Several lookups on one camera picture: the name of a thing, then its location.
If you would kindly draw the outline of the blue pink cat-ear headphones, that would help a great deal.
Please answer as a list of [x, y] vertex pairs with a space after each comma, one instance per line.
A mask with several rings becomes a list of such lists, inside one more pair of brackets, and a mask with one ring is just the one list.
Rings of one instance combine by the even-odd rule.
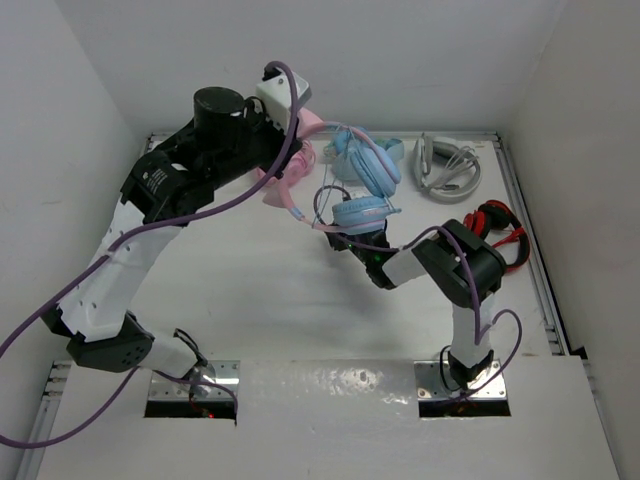
[[338, 122], [325, 122], [317, 115], [304, 109], [299, 115], [298, 138], [302, 141], [322, 132], [330, 132], [332, 137], [340, 130], [348, 129], [351, 133], [366, 140], [373, 149], [372, 153], [358, 154], [352, 164], [361, 180], [360, 183], [348, 183], [338, 180], [330, 168], [332, 181], [325, 181], [318, 190], [319, 194], [340, 187], [349, 188], [343, 194], [343, 200], [331, 207], [333, 221], [326, 223], [321, 219], [322, 206], [314, 209], [312, 217], [307, 217], [294, 203], [290, 189], [284, 180], [274, 186], [267, 187], [263, 202], [271, 207], [288, 211], [294, 219], [323, 233], [344, 233], [355, 235], [368, 233], [383, 228], [383, 222], [399, 212], [392, 205], [391, 197], [401, 182], [401, 173], [397, 165], [372, 142], [372, 136], [362, 127], [353, 127]]

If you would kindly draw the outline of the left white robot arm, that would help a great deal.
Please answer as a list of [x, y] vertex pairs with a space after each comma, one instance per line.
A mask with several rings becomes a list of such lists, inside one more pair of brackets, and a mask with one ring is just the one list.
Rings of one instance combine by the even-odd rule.
[[296, 128], [291, 97], [265, 84], [248, 98], [202, 88], [192, 120], [135, 162], [93, 257], [97, 268], [42, 316], [68, 338], [78, 365], [114, 373], [141, 366], [184, 378], [205, 364], [186, 341], [145, 330], [129, 306], [161, 252], [217, 189], [300, 148], [286, 136]]

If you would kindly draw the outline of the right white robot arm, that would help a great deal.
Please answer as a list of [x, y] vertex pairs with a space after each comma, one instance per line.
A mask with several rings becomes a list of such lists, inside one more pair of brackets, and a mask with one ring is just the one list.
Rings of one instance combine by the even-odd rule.
[[386, 230], [359, 235], [329, 233], [330, 246], [352, 253], [377, 287], [396, 289], [427, 276], [452, 304], [453, 338], [448, 354], [452, 379], [467, 389], [493, 361], [490, 321], [481, 304], [501, 286], [503, 257], [460, 221], [451, 219], [408, 245], [390, 247]]

